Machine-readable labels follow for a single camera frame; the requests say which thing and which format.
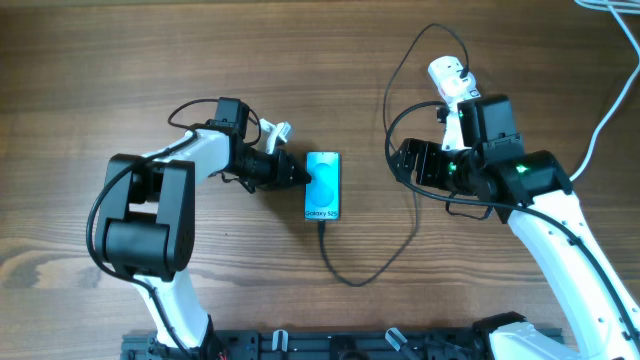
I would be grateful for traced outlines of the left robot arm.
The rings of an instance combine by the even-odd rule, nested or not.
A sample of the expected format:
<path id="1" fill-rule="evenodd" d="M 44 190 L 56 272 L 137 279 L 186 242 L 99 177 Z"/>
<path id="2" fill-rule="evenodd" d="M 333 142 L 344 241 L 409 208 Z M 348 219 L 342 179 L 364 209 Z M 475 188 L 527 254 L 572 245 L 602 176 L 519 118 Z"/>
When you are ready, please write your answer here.
<path id="1" fill-rule="evenodd" d="M 86 246 L 105 274 L 133 285 L 156 325 L 147 351 L 162 359 L 225 359 L 188 263 L 195 243 L 195 190 L 220 176 L 249 193 L 310 183 L 283 146 L 288 122 L 271 123 L 245 102 L 220 97 L 212 118 L 182 125 L 176 142 L 143 155 L 117 154 L 91 207 Z"/>

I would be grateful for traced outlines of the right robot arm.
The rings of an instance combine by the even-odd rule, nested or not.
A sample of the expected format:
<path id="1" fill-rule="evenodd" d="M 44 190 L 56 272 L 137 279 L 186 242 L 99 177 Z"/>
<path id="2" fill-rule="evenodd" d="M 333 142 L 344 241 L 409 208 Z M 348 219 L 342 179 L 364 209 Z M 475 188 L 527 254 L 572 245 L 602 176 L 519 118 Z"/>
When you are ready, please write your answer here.
<path id="1" fill-rule="evenodd" d="M 396 180 L 417 195 L 482 207 L 525 245 L 551 286 L 583 359 L 636 359 L 639 306 L 593 236 L 573 183 L 549 151 L 528 153 L 505 95 L 458 104 L 462 148 L 384 144 Z"/>

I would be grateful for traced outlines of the turquoise Galaxy smartphone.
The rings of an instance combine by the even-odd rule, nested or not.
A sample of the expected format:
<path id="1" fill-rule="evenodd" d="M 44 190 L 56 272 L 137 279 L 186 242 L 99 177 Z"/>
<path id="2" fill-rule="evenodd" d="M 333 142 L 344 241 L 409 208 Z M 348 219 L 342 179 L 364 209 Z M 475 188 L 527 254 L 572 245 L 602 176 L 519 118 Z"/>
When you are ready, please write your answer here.
<path id="1" fill-rule="evenodd" d="M 305 188 L 304 216 L 307 220 L 338 220 L 340 217 L 340 154 L 308 152 L 306 170 L 311 182 Z"/>

